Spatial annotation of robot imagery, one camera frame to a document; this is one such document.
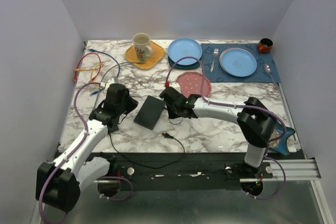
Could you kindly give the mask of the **dark grey network switch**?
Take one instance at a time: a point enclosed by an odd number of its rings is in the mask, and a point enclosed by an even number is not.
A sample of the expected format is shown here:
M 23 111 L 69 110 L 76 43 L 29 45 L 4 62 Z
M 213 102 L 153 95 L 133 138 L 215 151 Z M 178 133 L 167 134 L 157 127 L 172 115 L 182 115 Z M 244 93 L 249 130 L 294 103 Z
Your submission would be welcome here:
M 164 110 L 164 106 L 165 102 L 163 100 L 149 95 L 136 115 L 134 123 L 153 130 Z

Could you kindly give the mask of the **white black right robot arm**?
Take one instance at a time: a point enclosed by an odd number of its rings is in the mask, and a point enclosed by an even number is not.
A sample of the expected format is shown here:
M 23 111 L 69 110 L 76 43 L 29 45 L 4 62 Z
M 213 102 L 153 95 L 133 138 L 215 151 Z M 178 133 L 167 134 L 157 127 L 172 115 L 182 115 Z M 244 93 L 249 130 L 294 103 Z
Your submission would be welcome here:
M 268 151 L 271 136 L 277 124 L 286 128 L 280 117 L 269 111 L 259 99 L 250 97 L 244 102 L 223 102 L 191 94 L 185 97 L 173 87 L 166 87 L 160 94 L 169 117 L 210 118 L 235 123 L 248 142 L 242 173 L 249 178 L 260 172 L 260 165 Z

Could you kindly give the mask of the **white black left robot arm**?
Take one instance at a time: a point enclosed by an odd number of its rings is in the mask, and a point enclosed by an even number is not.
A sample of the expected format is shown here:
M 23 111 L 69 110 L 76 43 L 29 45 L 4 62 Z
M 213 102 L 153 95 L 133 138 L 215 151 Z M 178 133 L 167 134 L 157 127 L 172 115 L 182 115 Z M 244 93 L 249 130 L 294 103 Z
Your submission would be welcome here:
M 115 164 L 95 157 L 83 168 L 93 149 L 108 134 L 118 130 L 121 115 L 128 115 L 138 106 L 129 89 L 119 83 L 111 84 L 106 98 L 94 109 L 84 129 L 74 142 L 55 160 L 43 162 L 37 170 L 36 199 L 65 213 L 76 205 L 81 191 L 99 177 L 112 179 Z

